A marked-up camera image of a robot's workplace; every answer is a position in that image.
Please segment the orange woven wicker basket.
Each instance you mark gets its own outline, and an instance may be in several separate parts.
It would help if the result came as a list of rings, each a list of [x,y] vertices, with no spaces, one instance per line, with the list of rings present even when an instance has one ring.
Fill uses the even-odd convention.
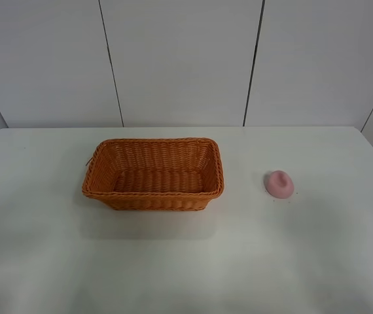
[[[218,144],[199,137],[103,141],[82,184],[117,211],[200,211],[223,190]]]

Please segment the pink peach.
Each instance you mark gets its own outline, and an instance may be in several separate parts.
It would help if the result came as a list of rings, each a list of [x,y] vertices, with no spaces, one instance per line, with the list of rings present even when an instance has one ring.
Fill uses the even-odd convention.
[[[288,199],[294,193],[294,183],[284,171],[273,171],[264,179],[266,191],[278,199]]]

